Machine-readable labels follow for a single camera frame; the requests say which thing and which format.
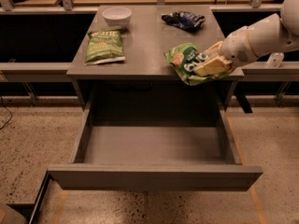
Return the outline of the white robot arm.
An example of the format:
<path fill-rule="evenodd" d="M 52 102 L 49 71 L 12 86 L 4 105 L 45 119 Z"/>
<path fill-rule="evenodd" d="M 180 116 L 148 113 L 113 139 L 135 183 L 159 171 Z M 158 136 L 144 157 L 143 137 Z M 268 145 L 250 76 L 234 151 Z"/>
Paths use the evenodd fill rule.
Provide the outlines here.
<path fill-rule="evenodd" d="M 271 53 L 299 49 L 299 0 L 284 0 L 274 13 L 250 26 L 243 26 L 206 49 L 207 59 L 193 72 L 200 77 L 230 72 Z"/>

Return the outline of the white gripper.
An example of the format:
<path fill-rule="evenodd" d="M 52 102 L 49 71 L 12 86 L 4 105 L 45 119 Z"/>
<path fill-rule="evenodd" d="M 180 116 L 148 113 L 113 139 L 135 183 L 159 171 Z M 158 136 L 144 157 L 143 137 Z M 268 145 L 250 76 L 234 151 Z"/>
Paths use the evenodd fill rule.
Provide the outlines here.
<path fill-rule="evenodd" d="M 200 77 L 231 72 L 235 66 L 244 66 L 258 59 L 251 49 L 247 26 L 230 33 L 223 42 L 219 41 L 206 49 L 204 54 L 207 57 L 217 57 L 201 63 L 193 69 L 193 72 Z"/>

